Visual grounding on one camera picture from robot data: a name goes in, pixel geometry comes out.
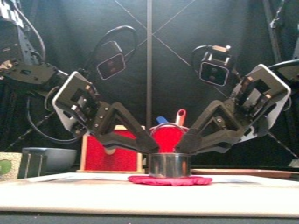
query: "red box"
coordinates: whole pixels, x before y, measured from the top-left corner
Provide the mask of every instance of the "red box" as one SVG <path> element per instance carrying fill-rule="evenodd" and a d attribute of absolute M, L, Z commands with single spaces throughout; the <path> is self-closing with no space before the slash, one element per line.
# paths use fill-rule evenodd
<path fill-rule="evenodd" d="M 135 138 L 123 125 L 118 125 L 115 132 Z M 115 152 L 106 150 L 94 136 L 85 136 L 82 143 L 82 157 L 79 172 L 141 172 L 143 170 L 143 155 L 134 150 L 117 148 Z"/>

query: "green object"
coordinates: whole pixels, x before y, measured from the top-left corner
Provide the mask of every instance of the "green object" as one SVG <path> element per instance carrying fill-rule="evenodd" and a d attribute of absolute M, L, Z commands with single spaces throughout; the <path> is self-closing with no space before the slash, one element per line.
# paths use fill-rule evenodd
<path fill-rule="evenodd" d="M 14 167 L 14 163 L 11 160 L 3 159 L 0 160 L 0 175 L 7 174 Z"/>

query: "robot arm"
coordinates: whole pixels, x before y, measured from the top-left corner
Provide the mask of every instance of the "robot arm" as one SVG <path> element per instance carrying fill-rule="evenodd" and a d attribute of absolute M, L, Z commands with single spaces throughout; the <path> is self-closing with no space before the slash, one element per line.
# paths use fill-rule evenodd
<path fill-rule="evenodd" d="M 292 88 L 260 65 L 237 85 L 226 101 L 214 101 L 182 137 L 181 153 L 228 152 L 230 147 L 262 137 L 274 126 Z"/>
<path fill-rule="evenodd" d="M 158 152 L 155 140 L 123 104 L 103 102 L 97 88 L 79 72 L 67 75 L 50 64 L 26 65 L 14 59 L 2 64 L 0 75 L 14 89 L 31 90 L 46 98 L 54 87 L 59 88 L 51 105 L 74 136 L 82 137 L 89 132 L 107 149 L 122 147 L 146 154 Z M 135 139 L 114 132 L 118 122 L 125 124 Z"/>

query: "camera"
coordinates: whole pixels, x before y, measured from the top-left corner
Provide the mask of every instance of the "camera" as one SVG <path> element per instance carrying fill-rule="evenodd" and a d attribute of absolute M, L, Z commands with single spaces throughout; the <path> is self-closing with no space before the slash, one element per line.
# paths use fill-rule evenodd
<path fill-rule="evenodd" d="M 213 85 L 225 86 L 230 71 L 234 67 L 234 59 L 230 55 L 230 47 L 214 46 L 201 62 L 200 77 Z"/>

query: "gray container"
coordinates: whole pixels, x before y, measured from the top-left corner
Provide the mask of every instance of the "gray container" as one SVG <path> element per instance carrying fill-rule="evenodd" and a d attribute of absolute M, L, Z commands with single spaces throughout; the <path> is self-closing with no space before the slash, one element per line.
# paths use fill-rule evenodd
<path fill-rule="evenodd" d="M 155 153 L 149 155 L 149 174 L 157 178 L 185 178 L 192 176 L 190 155 L 183 153 Z"/>

